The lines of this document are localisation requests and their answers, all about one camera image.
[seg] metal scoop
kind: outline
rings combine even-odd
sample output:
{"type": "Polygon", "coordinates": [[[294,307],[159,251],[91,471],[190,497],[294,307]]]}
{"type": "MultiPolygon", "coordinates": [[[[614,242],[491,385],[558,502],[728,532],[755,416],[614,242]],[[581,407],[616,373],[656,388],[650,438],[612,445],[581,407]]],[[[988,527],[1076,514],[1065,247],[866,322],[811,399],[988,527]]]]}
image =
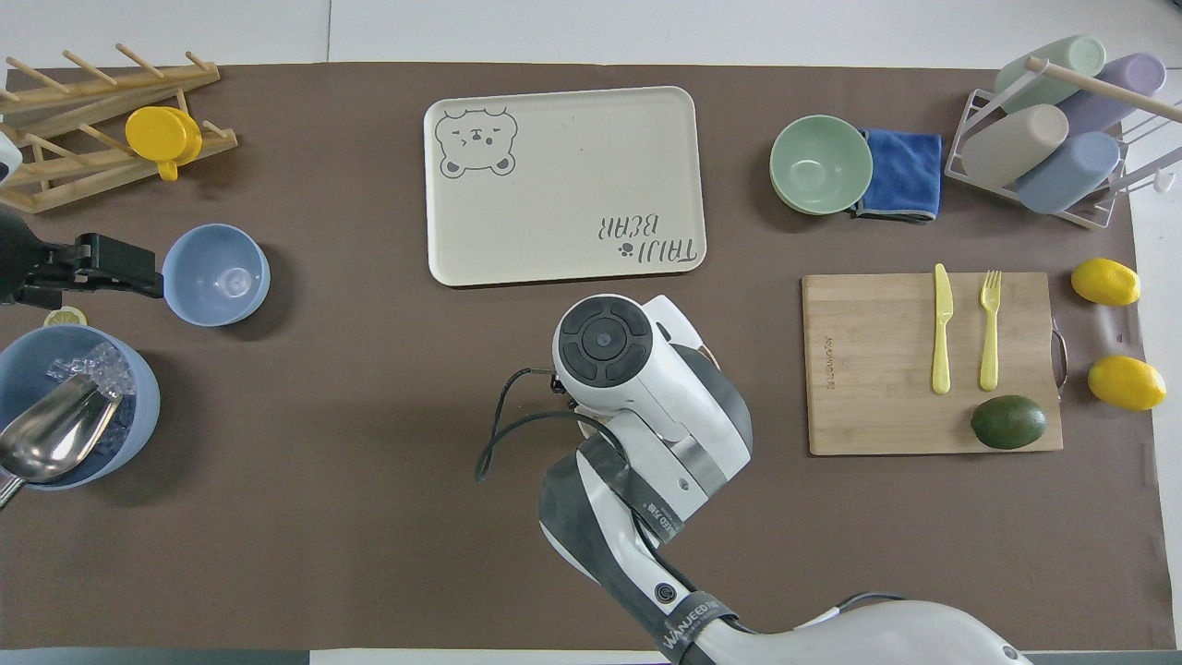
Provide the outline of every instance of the metal scoop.
{"type": "Polygon", "coordinates": [[[122,396],[110,399],[78,374],[45,396],[0,432],[0,468],[12,474],[0,488],[0,509],[25,483],[48,483],[90,455],[122,396]]]}

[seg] plastic fork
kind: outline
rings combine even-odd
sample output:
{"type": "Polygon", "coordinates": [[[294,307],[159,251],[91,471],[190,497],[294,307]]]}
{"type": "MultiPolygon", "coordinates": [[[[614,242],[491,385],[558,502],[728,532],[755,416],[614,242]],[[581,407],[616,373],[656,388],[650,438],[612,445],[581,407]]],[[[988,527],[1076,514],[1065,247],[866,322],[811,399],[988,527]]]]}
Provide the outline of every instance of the plastic fork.
{"type": "Polygon", "coordinates": [[[1001,270],[985,273],[981,285],[981,306],[985,307],[985,351],[981,353],[982,391],[998,387],[998,309],[1001,308],[1001,270]]]}

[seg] avocado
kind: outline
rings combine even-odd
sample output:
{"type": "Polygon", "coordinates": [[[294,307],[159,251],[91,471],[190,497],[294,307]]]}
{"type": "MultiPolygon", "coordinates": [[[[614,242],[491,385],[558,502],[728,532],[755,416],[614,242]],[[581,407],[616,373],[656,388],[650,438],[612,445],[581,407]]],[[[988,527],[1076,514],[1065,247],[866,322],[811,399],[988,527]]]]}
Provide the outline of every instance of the avocado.
{"type": "Polygon", "coordinates": [[[970,424],[982,444],[1008,451],[1037,442],[1046,431],[1046,413],[1030,398],[1001,396],[980,404],[970,424]]]}

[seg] gray-blue cup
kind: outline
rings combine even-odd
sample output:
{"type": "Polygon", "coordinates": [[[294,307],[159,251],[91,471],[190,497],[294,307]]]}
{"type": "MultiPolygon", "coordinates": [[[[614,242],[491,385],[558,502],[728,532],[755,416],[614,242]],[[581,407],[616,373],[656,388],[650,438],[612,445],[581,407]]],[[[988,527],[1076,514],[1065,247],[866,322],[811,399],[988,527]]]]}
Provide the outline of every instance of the gray-blue cup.
{"type": "Polygon", "coordinates": [[[1043,163],[1019,176],[1014,193],[1037,213],[1058,214],[1099,187],[1119,161],[1121,145],[1108,133],[1072,136],[1043,163]]]}
{"type": "Polygon", "coordinates": [[[262,248],[242,229],[207,223],[181,235],[164,256],[164,300],[194,325],[228,325],[259,308],[271,286],[262,248]]]}
{"type": "MultiPolygon", "coordinates": [[[[85,357],[103,343],[110,343],[128,363],[135,385],[135,408],[122,442],[109,451],[95,449],[82,464],[50,483],[28,483],[34,490],[67,490],[97,481],[126,464],[148,443],[160,417],[160,386],[144,359],[131,347],[89,325],[61,322],[38,327],[0,353],[0,429],[57,389],[47,374],[56,360],[85,357]]],[[[0,470],[0,480],[7,478],[0,470]]]]}

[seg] bear illustration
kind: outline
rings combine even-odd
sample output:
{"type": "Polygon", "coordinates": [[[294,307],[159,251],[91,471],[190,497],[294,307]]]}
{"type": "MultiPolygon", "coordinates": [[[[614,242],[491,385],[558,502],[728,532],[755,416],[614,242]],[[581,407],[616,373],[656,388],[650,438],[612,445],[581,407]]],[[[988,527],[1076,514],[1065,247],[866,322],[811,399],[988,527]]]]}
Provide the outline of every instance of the bear illustration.
{"type": "Polygon", "coordinates": [[[517,164],[512,152],[514,136],[517,120],[507,109],[498,113],[487,109],[468,109],[459,116],[444,113],[435,125],[435,139],[443,148],[440,171],[452,178],[485,168],[507,175],[517,164]]]}

